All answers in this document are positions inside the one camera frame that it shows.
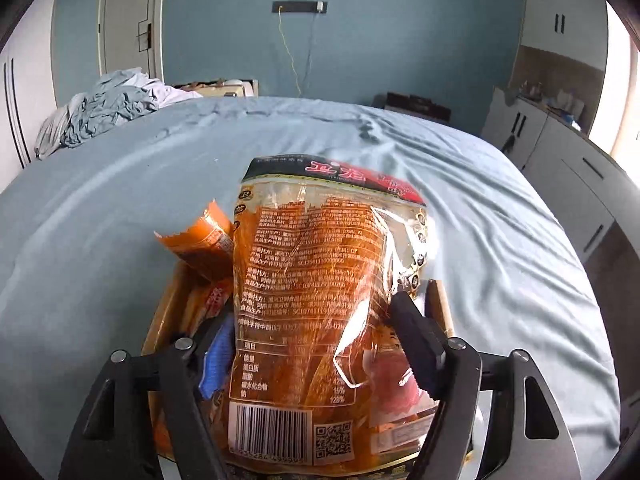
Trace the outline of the grey cabinet row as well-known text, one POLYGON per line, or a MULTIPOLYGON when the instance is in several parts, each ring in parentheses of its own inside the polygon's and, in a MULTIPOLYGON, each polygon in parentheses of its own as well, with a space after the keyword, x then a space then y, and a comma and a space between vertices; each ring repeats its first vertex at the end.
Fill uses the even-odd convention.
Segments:
POLYGON ((582 262, 612 226, 639 249, 639 188, 583 134, 555 114, 496 87, 480 134, 521 170, 582 262))

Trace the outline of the blue white snack bag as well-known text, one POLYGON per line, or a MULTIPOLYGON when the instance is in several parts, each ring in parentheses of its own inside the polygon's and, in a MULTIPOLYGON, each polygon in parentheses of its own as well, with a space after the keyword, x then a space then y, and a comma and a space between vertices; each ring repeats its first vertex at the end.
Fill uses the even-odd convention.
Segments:
POLYGON ((215 392, 224 388, 234 354, 234 318, 232 314, 227 314, 220 321, 215 337, 204 353, 198 391, 205 400, 211 399, 215 392))

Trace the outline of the bright window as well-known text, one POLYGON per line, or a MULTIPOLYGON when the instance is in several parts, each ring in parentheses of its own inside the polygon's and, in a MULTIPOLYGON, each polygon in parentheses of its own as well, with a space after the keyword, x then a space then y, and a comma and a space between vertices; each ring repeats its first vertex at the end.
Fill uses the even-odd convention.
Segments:
POLYGON ((639 49, 607 3, 608 56, 589 139, 639 184, 639 49))

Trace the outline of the light blue bed sheet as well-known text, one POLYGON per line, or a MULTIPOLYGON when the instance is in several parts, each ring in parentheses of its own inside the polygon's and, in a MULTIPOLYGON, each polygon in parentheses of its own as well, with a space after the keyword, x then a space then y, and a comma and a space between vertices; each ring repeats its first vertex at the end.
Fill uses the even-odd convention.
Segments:
POLYGON ((528 351, 596 478, 620 434, 608 336, 576 252, 509 159, 477 136, 323 101, 200 99, 26 168, 1 196, 1 415, 48 479, 108 355, 138 351, 174 270, 157 240, 210 202, 231 212, 250 161, 309 154, 389 174, 426 200, 456 333, 528 351))

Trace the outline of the orange snack pack in box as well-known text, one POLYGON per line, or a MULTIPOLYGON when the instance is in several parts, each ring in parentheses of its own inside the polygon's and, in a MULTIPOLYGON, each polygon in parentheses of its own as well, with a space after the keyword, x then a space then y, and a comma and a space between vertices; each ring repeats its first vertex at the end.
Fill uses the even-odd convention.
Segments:
POLYGON ((184 231, 170 235, 154 233, 167 249, 211 282, 232 277, 233 226, 212 200, 184 231))

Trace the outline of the brown cardboard box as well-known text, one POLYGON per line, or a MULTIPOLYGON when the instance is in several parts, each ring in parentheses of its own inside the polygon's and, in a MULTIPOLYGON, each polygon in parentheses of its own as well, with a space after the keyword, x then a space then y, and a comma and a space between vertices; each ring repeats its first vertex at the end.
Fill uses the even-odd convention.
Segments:
MULTIPOLYGON (((193 335, 206 318, 218 314, 232 293, 231 275, 210 282, 183 261, 178 261, 174 275, 158 304, 141 349, 151 354, 168 347, 181 337, 193 335)), ((431 313, 447 336, 454 336, 448 298, 442 281, 429 280, 425 293, 425 313, 431 313)), ((164 421, 164 411, 157 394, 150 394, 154 442, 157 454, 175 461, 164 421)))

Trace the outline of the black device by wall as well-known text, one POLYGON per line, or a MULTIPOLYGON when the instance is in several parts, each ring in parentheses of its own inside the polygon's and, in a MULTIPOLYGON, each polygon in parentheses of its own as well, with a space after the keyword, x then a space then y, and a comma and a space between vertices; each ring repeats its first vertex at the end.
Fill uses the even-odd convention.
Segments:
POLYGON ((446 106, 434 103, 431 99, 414 94, 402 94, 388 92, 386 94, 384 108, 397 113, 421 117, 434 122, 448 124, 451 118, 451 110, 446 106))

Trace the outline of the crumpled grey blanket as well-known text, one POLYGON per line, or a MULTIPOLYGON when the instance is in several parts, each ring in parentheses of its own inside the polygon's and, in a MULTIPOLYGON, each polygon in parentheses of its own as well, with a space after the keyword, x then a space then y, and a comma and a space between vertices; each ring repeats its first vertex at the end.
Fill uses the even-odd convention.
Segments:
POLYGON ((75 94, 42 123, 35 142, 36 159, 46 159, 59 148, 76 148, 127 122, 201 97, 196 91, 151 78, 140 67, 115 70, 89 91, 75 94))

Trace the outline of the black wall power strip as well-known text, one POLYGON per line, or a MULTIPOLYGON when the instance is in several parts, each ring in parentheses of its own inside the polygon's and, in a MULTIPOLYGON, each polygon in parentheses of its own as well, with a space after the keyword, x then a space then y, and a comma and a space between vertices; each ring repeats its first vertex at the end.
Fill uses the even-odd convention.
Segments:
POLYGON ((273 1, 271 12, 326 14, 328 3, 323 0, 278 0, 273 1))

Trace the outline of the large orange black snack bag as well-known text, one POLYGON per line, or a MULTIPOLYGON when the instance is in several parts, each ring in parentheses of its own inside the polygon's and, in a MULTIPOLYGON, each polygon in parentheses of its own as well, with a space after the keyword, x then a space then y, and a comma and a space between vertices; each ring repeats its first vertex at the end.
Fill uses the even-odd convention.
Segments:
POLYGON ((224 406, 239 479, 405 477, 437 404, 390 324, 418 296, 424 200, 318 156, 257 157, 234 208, 235 357, 224 406))

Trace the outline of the white wardrobe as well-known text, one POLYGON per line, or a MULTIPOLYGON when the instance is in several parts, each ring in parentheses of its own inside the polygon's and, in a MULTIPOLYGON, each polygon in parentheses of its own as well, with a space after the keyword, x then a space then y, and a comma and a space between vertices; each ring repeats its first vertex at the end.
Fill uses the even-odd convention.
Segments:
POLYGON ((54 0, 34 0, 1 50, 0 188, 36 159, 39 129, 56 110, 53 8, 54 0))

